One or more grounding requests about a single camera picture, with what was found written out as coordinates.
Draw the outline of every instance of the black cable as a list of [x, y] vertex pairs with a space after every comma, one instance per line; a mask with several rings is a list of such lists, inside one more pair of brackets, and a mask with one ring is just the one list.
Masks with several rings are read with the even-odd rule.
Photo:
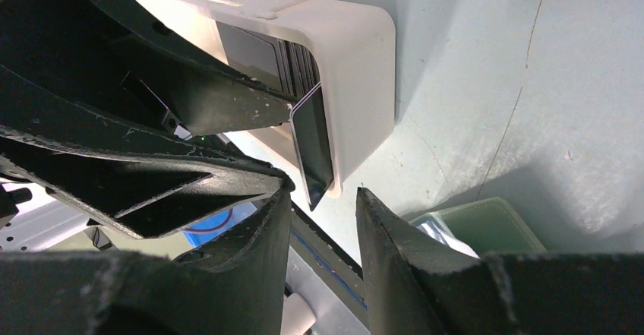
[[222, 223], [215, 227], [211, 227], [209, 229], [185, 229], [183, 230], [184, 232], [188, 232], [190, 234], [212, 234], [213, 232], [216, 232], [217, 230], [223, 228], [232, 218], [232, 208], [228, 210], [228, 216], [223, 220]]

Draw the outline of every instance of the green plastic container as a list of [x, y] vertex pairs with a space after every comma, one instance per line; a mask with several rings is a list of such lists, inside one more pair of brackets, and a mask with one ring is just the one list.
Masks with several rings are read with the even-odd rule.
[[409, 222], [418, 226], [429, 216], [442, 219], [454, 237], [479, 256], [489, 251], [540, 253], [545, 247], [521, 216], [503, 198], [488, 198], [470, 204], [426, 213]]

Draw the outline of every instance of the gray surface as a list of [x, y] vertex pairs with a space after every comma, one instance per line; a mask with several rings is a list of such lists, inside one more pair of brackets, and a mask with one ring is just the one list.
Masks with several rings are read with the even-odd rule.
[[361, 185], [401, 215], [498, 195], [549, 249], [644, 250], [644, 0], [344, 1], [398, 33], [398, 125], [311, 213], [354, 259]]
[[644, 0], [544, 0], [516, 112], [481, 196], [546, 246], [644, 249]]
[[369, 331], [324, 284], [306, 262], [289, 247], [286, 282], [315, 314], [311, 328], [319, 335], [367, 335]]

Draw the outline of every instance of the white cylinder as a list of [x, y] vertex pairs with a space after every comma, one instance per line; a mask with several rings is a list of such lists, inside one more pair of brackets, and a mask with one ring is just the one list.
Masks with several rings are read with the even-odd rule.
[[280, 335], [303, 335], [313, 324], [315, 315], [299, 294], [293, 293], [284, 300]]

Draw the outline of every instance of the blue object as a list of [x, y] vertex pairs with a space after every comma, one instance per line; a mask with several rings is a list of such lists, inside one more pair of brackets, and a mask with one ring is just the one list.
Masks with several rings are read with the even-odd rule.
[[[247, 204], [240, 204], [239, 206], [235, 206], [232, 209], [232, 216], [230, 217], [230, 220], [224, 225], [221, 229], [218, 229], [217, 231], [210, 232], [207, 234], [197, 234], [197, 233], [192, 233], [192, 232], [184, 232], [185, 238], [188, 240], [190, 245], [193, 247], [197, 247], [199, 245], [205, 244], [209, 242], [210, 240], [216, 238], [217, 236], [221, 235], [222, 232], [225, 232], [227, 229], [230, 229], [231, 227], [237, 225], [246, 217], [249, 217], [255, 212], [255, 206], [251, 203]], [[209, 219], [205, 219], [204, 221], [201, 221], [200, 223], [193, 225], [191, 229], [212, 229], [213, 227], [217, 227], [221, 225], [226, 218], [228, 217], [229, 212], [228, 211], [223, 211], [221, 213], [218, 213], [215, 216], [212, 216]]]

